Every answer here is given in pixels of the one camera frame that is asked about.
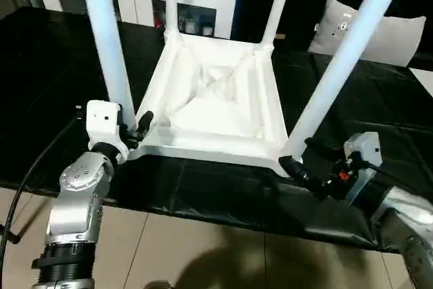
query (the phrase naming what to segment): floor tile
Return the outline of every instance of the floor tile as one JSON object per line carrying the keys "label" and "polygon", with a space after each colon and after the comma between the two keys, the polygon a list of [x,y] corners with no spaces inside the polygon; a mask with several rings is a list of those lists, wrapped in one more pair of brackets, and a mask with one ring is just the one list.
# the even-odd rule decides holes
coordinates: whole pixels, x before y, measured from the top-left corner
{"label": "floor tile", "polygon": [[266,235],[267,288],[391,289],[379,252]]}
{"label": "floor tile", "polygon": [[263,234],[149,214],[126,288],[265,288]]}
{"label": "floor tile", "polygon": [[31,288],[37,283],[38,270],[32,270],[32,261],[38,258],[45,246],[45,232],[49,217],[50,200],[32,196],[12,226],[12,231],[22,235],[21,242],[8,244],[6,249],[3,284],[5,289]]}
{"label": "floor tile", "polygon": [[383,253],[392,289],[413,289],[403,257],[399,254]]}
{"label": "floor tile", "polygon": [[[5,224],[7,213],[9,212],[9,207],[12,203],[12,200],[14,199],[14,195],[14,190],[3,189],[0,187],[0,224],[2,225]],[[14,221],[18,218],[22,212],[22,209],[25,207],[31,197],[32,194],[26,192],[21,194],[20,201],[18,201],[18,205],[15,210]]]}
{"label": "floor tile", "polygon": [[104,207],[93,268],[96,288],[124,287],[146,219],[147,213]]}
{"label": "floor tile", "polygon": [[[33,196],[12,226],[23,233],[21,242],[8,245],[4,288],[31,288],[38,270],[30,268],[45,247],[45,232],[53,199]],[[104,207],[93,278],[97,288],[123,288],[143,230],[147,213]]]}

